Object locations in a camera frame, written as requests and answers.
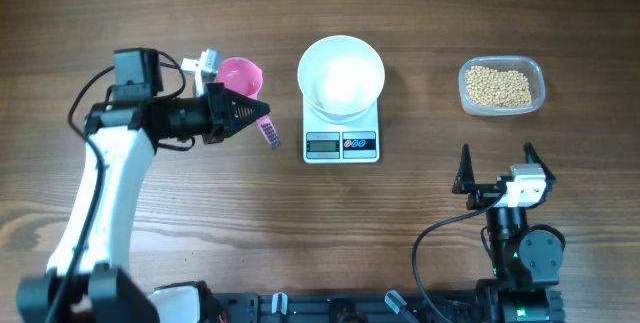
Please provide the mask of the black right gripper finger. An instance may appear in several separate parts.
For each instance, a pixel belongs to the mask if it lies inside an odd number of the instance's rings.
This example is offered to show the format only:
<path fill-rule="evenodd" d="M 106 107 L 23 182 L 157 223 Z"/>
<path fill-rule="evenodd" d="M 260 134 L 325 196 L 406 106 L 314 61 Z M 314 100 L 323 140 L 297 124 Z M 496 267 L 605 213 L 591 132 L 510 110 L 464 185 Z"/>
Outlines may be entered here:
<path fill-rule="evenodd" d="M 539 155 L 537 154 L 535 148 L 533 147 L 531 142 L 526 142 L 523 146 L 523 151 L 525 154 L 525 161 L 527 164 L 538 164 L 544 174 L 545 174 L 545 181 L 548 185 L 553 186 L 557 180 L 555 175 L 550 171 L 550 169 L 547 167 L 547 165 L 542 161 L 542 159 L 539 157 Z"/>
<path fill-rule="evenodd" d="M 453 194 L 469 194 L 475 191 L 475 178 L 468 144 L 462 147 L 459 169 L 452 186 Z"/>

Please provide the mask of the pink plastic scoop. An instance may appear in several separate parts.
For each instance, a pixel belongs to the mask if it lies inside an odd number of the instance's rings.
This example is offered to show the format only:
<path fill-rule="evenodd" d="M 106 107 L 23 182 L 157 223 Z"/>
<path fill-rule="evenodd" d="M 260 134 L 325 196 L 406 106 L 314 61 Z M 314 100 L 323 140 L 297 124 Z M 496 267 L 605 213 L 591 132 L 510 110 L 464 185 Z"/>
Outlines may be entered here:
<path fill-rule="evenodd" d="M 216 80 L 234 92 L 257 100 L 263 86 L 263 73 L 261 68 L 252 61 L 246 58 L 232 57 L 221 63 Z M 276 129 L 268 115 L 259 118 L 257 125 L 272 148 L 281 145 Z"/>

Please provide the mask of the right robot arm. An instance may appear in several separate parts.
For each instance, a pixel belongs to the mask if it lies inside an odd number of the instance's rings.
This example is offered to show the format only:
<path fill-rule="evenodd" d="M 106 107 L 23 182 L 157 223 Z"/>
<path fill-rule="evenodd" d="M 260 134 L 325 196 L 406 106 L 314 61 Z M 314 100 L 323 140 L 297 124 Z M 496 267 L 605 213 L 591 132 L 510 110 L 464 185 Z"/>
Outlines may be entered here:
<path fill-rule="evenodd" d="M 557 229 L 531 225 L 527 212 L 546 201 L 556 177 L 532 144 L 525 162 L 494 183 L 475 181 L 470 148 L 464 145 L 452 192 L 467 196 L 466 208 L 486 215 L 484 242 L 494 269 L 476 284 L 479 322 L 559 323 L 566 320 L 559 284 L 566 239 Z"/>

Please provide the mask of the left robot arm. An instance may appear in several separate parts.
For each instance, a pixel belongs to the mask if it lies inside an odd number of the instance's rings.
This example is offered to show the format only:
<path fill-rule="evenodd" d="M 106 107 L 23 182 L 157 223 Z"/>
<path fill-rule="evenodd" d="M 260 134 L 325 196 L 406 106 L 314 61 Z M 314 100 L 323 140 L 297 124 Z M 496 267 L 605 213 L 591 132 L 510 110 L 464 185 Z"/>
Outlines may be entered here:
<path fill-rule="evenodd" d="M 115 82 L 72 130 L 86 160 L 72 213 L 43 276 L 16 292 L 25 322 L 227 322 L 228 310 L 202 281 L 161 287 L 147 295 L 129 274 L 136 204 L 160 149 L 185 150 L 202 137 L 220 143 L 270 112 L 268 104 L 217 82 L 191 98 L 163 94 L 161 70 L 178 63 L 150 48 L 117 50 Z"/>

